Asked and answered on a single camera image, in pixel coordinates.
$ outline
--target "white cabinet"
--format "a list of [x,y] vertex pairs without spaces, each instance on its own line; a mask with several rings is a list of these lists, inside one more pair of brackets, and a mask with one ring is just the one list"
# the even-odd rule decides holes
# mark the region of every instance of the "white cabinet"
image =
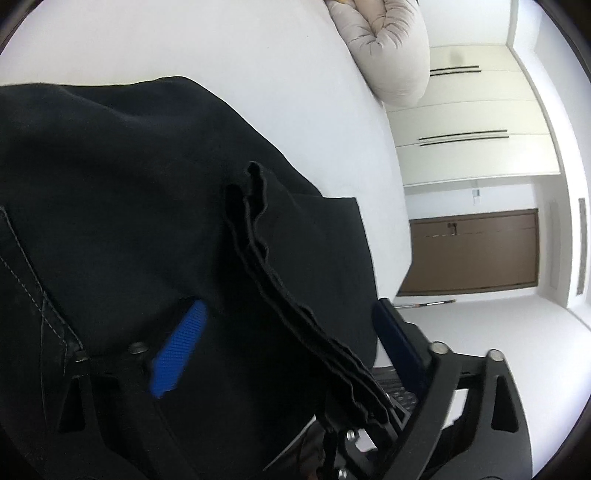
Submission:
[[538,102],[500,100],[431,105],[389,112],[397,147],[435,141],[437,138],[469,138],[480,132],[508,135],[547,135],[548,126]]
[[431,71],[477,66],[481,70],[520,72],[519,64],[506,46],[459,45],[431,49]]
[[405,186],[560,174],[540,105],[506,46],[432,48],[423,98],[387,111]]
[[416,144],[398,147],[397,153],[405,186],[560,173],[549,135]]
[[[425,95],[416,107],[479,100],[536,100],[536,98],[522,72],[483,70],[431,77]],[[402,109],[387,107],[386,110]]]

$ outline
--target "beige pillow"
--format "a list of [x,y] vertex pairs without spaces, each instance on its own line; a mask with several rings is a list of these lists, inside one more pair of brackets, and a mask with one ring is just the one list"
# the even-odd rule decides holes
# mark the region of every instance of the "beige pillow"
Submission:
[[326,0],[326,5],[377,97],[414,106],[429,81],[429,41],[417,0]]

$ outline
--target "air vent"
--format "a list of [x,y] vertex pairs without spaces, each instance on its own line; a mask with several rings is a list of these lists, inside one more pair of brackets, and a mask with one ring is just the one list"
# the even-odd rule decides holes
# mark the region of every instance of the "air vent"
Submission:
[[579,199],[579,214],[581,215],[581,263],[579,265],[579,283],[577,295],[582,295],[585,288],[585,276],[587,268],[587,206],[585,199]]

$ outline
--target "white floor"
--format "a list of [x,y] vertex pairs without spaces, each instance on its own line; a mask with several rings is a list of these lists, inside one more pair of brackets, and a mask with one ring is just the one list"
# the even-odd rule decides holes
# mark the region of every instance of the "white floor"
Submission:
[[[430,341],[445,342],[457,353],[485,355],[495,348],[505,354],[524,405],[537,473],[591,395],[591,330],[568,310],[536,295],[401,313]],[[380,347],[376,366],[386,365],[390,362]]]

